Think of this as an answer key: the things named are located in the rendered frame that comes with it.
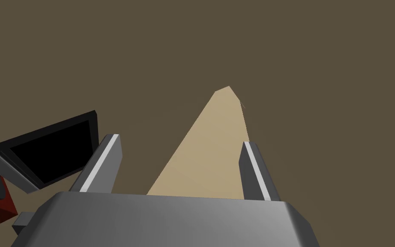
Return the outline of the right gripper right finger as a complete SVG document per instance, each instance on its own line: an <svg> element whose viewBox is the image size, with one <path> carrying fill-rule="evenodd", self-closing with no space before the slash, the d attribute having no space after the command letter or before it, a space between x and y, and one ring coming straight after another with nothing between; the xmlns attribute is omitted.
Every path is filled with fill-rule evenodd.
<svg viewBox="0 0 395 247"><path fill-rule="evenodd" d="M256 143L243 142L239 171L244 199L281 201Z"/></svg>

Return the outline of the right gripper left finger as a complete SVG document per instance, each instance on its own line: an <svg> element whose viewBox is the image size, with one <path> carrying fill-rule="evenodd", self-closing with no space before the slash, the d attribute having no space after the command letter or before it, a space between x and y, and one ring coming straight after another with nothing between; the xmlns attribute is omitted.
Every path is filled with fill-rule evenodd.
<svg viewBox="0 0 395 247"><path fill-rule="evenodd" d="M119 134L107 134L70 188L70 192L111 193L123 153Z"/></svg>

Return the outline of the black screen monitor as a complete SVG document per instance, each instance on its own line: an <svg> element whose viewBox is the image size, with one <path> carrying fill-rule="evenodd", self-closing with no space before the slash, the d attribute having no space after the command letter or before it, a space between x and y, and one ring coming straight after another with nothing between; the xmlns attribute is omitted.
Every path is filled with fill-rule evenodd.
<svg viewBox="0 0 395 247"><path fill-rule="evenodd" d="M0 199L3 180L32 193L83 170L99 146L96 111L0 142Z"/></svg>

